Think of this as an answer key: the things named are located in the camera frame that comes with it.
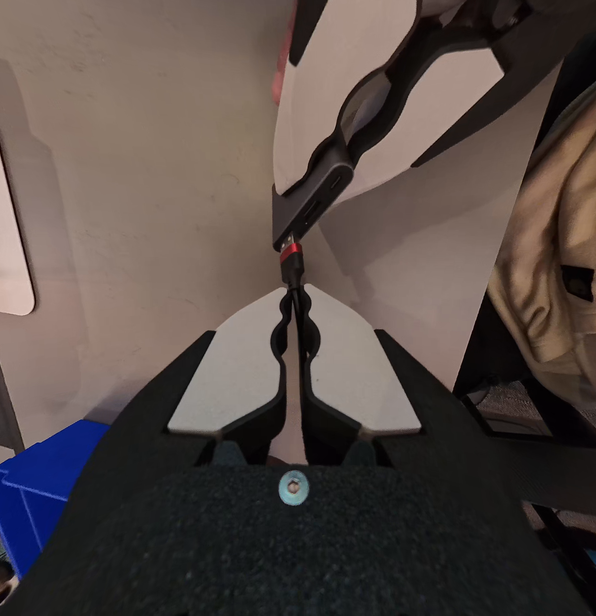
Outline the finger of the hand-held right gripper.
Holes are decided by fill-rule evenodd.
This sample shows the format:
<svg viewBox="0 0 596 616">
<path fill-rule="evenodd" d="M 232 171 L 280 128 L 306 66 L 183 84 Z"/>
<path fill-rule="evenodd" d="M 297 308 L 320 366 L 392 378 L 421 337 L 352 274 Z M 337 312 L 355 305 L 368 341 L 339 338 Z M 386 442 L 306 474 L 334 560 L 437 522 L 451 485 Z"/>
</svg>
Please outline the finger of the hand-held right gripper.
<svg viewBox="0 0 596 616">
<path fill-rule="evenodd" d="M 400 118 L 359 159 L 351 181 L 331 174 L 324 197 L 344 201 L 406 171 L 504 73 L 491 49 L 462 50 L 437 58 L 411 89 Z"/>
<path fill-rule="evenodd" d="M 419 18 L 419 1 L 297 1 L 273 141 L 282 195 L 302 182 L 348 96 L 393 58 Z"/>
</svg>

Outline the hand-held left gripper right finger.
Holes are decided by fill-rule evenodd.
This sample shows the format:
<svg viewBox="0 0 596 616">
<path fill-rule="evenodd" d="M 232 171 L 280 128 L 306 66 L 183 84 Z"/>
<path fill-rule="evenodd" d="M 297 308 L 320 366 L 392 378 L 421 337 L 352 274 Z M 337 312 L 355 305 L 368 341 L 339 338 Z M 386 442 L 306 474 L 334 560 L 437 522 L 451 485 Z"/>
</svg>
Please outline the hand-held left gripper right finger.
<svg viewBox="0 0 596 616">
<path fill-rule="evenodd" d="M 370 323 L 312 284 L 300 297 L 308 463 L 340 465 L 358 440 L 418 434 L 421 422 Z"/>
</svg>

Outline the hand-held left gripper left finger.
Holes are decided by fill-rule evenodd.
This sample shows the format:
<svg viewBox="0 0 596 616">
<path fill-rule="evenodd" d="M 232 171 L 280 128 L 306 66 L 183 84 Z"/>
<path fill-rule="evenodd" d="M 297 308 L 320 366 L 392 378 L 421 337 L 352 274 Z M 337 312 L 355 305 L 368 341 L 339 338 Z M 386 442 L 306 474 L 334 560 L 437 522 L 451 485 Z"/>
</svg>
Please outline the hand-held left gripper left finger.
<svg viewBox="0 0 596 616">
<path fill-rule="evenodd" d="M 215 331 L 169 423 L 171 434 L 236 442 L 265 458 L 286 421 L 287 326 L 291 297 L 278 288 Z"/>
</svg>

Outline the small grey usb hub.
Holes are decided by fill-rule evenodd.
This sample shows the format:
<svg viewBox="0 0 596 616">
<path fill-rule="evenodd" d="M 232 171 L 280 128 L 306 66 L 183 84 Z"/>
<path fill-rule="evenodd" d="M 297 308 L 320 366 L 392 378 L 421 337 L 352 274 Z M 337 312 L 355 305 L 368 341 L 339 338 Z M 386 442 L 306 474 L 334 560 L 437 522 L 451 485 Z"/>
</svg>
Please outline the small grey usb hub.
<svg viewBox="0 0 596 616">
<path fill-rule="evenodd" d="M 303 178 L 279 193 L 273 186 L 272 239 L 276 252 L 298 242 L 348 188 L 356 163 L 347 141 L 379 112 L 390 89 L 385 72 L 376 73 L 348 99 L 332 135 L 318 147 Z"/>
</svg>

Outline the blue plastic bin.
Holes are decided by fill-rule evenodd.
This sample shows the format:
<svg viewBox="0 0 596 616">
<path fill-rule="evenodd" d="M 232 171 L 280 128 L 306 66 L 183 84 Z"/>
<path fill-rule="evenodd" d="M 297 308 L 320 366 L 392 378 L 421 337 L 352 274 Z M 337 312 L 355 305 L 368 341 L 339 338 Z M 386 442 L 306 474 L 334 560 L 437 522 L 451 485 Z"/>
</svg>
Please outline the blue plastic bin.
<svg viewBox="0 0 596 616">
<path fill-rule="evenodd" d="M 48 543 L 110 426 L 80 420 L 0 464 L 0 540 L 19 580 Z"/>
</svg>

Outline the white and wooden book stand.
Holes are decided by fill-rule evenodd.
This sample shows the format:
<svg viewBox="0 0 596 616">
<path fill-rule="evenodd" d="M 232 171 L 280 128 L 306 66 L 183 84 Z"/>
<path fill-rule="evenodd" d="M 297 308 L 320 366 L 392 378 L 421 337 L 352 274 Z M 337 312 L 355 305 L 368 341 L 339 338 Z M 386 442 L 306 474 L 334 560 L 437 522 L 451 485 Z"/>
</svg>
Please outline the white and wooden book stand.
<svg viewBox="0 0 596 616">
<path fill-rule="evenodd" d="M 0 148 L 0 313 L 30 314 L 34 290 Z"/>
</svg>

